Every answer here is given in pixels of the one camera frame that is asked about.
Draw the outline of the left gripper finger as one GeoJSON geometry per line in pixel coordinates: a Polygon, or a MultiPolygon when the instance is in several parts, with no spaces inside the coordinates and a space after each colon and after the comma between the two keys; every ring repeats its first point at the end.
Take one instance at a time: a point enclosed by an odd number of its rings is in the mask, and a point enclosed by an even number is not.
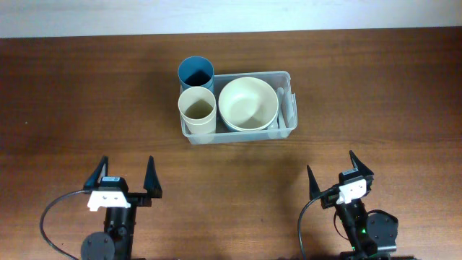
{"type": "Polygon", "coordinates": [[[103,156],[90,177],[84,182],[83,189],[90,190],[100,186],[103,177],[108,175],[108,157],[103,156]]]}
{"type": "Polygon", "coordinates": [[[148,159],[143,188],[151,198],[162,197],[162,187],[157,176],[153,156],[150,156],[148,159]]]}

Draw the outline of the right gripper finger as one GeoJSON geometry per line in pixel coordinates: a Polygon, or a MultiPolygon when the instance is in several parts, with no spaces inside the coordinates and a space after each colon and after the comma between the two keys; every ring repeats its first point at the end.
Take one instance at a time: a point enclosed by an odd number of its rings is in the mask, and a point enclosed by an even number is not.
{"type": "Polygon", "coordinates": [[[310,199],[315,199],[321,194],[321,191],[319,189],[318,183],[309,165],[307,165],[307,172],[308,172],[308,178],[309,178],[310,199]]]}
{"type": "Polygon", "coordinates": [[[356,168],[362,176],[366,177],[374,175],[371,169],[369,169],[362,161],[360,161],[352,150],[349,151],[349,156],[354,168],[356,168]]]}

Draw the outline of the white plastic spoon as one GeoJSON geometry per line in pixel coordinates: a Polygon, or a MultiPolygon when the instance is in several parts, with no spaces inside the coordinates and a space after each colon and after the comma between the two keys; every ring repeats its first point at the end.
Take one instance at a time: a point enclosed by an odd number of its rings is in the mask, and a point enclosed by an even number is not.
{"type": "MultiPolygon", "coordinates": [[[[292,100],[292,95],[288,92],[285,92],[282,87],[278,87],[276,89],[276,94],[279,99],[279,106],[282,105],[282,111],[284,115],[284,120],[286,123],[286,128],[295,128],[295,110],[294,110],[294,103],[292,100]]],[[[271,129],[279,129],[278,125],[278,115],[277,117],[270,123],[268,130],[271,129]]]]}

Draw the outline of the white plastic fork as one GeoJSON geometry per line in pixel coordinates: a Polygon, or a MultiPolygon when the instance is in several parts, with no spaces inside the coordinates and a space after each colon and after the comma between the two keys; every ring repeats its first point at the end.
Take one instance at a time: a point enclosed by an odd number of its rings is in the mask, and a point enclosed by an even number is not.
{"type": "Polygon", "coordinates": [[[286,128],[286,123],[285,123],[284,115],[282,111],[282,105],[279,106],[279,110],[278,110],[278,125],[280,129],[286,128]]]}

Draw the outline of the cream cup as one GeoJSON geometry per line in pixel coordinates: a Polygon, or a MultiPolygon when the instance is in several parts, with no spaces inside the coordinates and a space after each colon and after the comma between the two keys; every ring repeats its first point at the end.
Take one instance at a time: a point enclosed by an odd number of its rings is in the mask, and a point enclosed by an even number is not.
{"type": "Polygon", "coordinates": [[[205,87],[190,87],[180,94],[178,110],[185,121],[202,125],[216,117],[216,98],[205,87]]]}
{"type": "Polygon", "coordinates": [[[216,132],[215,120],[210,120],[203,124],[185,122],[185,125],[191,134],[213,134],[216,132]]]}

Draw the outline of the blue bowl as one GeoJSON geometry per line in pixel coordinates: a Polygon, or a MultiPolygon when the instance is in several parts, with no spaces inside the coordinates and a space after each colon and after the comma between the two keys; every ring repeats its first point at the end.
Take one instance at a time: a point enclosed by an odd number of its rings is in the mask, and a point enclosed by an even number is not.
{"type": "Polygon", "coordinates": [[[226,121],[221,119],[220,122],[224,126],[224,129],[225,129],[226,132],[240,132],[240,130],[237,130],[237,129],[233,128],[226,121]]]}

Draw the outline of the cream bowl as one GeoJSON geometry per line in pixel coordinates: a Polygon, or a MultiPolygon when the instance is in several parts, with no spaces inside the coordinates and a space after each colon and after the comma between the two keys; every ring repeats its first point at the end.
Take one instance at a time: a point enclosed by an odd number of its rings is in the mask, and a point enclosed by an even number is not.
{"type": "Polygon", "coordinates": [[[252,116],[247,117],[245,120],[239,122],[229,121],[222,111],[219,115],[230,131],[244,132],[244,131],[263,131],[266,130],[273,122],[277,119],[277,113],[274,115],[267,116],[264,113],[255,113],[252,116]]]}
{"type": "Polygon", "coordinates": [[[255,113],[278,113],[279,99],[274,88],[262,79],[240,77],[223,87],[218,108],[229,121],[239,122],[255,113]]]}

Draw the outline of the blue cup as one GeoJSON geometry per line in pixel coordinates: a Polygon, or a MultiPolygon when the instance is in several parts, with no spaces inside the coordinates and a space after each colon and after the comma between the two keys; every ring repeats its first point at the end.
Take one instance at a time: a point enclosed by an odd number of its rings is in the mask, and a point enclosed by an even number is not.
{"type": "Polygon", "coordinates": [[[182,90],[190,87],[205,87],[214,91],[214,67],[202,56],[184,59],[178,67],[178,78],[182,90]]]}

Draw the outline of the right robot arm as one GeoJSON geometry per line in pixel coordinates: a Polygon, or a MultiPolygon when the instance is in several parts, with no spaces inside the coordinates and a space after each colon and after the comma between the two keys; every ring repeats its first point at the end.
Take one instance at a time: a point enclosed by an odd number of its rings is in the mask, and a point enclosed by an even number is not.
{"type": "Polygon", "coordinates": [[[316,201],[323,209],[336,209],[335,218],[341,220],[352,250],[340,253],[341,259],[390,259],[395,252],[398,219],[374,209],[367,211],[362,197],[371,192],[374,173],[359,158],[349,152],[353,168],[339,174],[339,182],[321,191],[311,168],[307,168],[310,201],[302,208],[297,221],[297,234],[302,242],[301,222],[308,207],[316,201]]]}

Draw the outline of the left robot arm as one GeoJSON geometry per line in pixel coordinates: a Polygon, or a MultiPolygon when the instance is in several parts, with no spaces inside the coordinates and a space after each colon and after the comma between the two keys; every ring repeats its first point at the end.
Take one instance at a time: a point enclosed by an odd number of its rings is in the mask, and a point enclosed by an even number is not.
{"type": "Polygon", "coordinates": [[[83,190],[90,196],[87,207],[91,212],[105,209],[104,228],[84,239],[82,259],[131,258],[137,209],[151,207],[153,199],[162,197],[153,157],[148,159],[143,189],[144,192],[130,192],[124,178],[108,175],[108,157],[102,157],[83,190]]]}

